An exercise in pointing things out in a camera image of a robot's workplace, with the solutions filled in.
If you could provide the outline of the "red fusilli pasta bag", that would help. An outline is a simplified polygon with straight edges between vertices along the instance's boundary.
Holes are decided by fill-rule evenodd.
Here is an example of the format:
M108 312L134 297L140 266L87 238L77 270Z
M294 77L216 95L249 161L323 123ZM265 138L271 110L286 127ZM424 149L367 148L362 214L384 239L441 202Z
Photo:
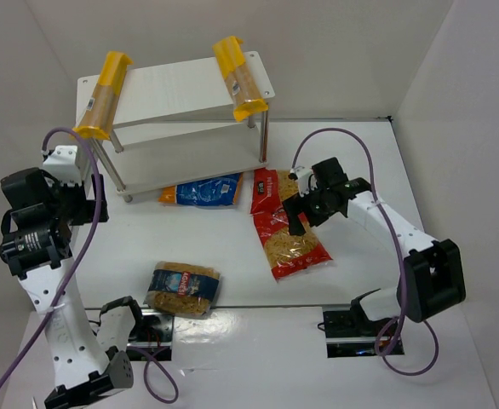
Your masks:
M256 232L275 280L332 261L306 217L300 216L300 220L305 229L302 236L290 235L288 219L283 210L253 215Z

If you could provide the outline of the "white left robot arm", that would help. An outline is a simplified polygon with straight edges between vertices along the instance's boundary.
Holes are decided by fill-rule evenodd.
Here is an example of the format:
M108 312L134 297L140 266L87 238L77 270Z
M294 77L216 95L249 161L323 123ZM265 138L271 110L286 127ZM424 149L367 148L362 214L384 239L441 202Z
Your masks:
M100 325L92 329L75 277L89 249L85 241L74 256L72 227L109 219L103 177L91 177L94 198L87 199L83 183L72 187L37 167L18 171L1 181L10 204L1 226L0 257L42 317L54 364L54 388L47 408L85 408L134 384L126 352L129 335L142 320L130 296L105 304Z

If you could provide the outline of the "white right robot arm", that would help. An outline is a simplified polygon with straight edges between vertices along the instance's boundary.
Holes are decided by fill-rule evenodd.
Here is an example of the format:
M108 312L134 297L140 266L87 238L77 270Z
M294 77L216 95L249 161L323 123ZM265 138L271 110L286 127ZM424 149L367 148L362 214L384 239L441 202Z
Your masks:
M304 224L317 227L333 215L356 222L392 250L401 268L394 287L367 292L351 302L364 323L404 313L420 323L466 299L461 252L450 239L439 241L416 228L386 204L364 178L350 179L336 158L310 168L297 166L289 178L297 193L283 202L289 233L301 236Z

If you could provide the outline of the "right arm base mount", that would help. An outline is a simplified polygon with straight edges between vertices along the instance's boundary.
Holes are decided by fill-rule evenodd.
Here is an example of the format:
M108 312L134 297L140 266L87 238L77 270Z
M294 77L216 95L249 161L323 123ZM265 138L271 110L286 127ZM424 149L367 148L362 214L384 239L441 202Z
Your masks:
M388 319L368 321L350 308L324 308L317 328L325 335L327 357L376 356L375 340Z

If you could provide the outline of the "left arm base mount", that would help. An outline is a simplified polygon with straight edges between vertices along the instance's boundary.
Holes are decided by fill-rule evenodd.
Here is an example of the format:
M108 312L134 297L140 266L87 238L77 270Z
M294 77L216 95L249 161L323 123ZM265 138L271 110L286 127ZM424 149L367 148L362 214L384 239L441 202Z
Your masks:
M159 361L170 361L174 316L144 308L142 318L141 326L130 333L128 346L144 349Z

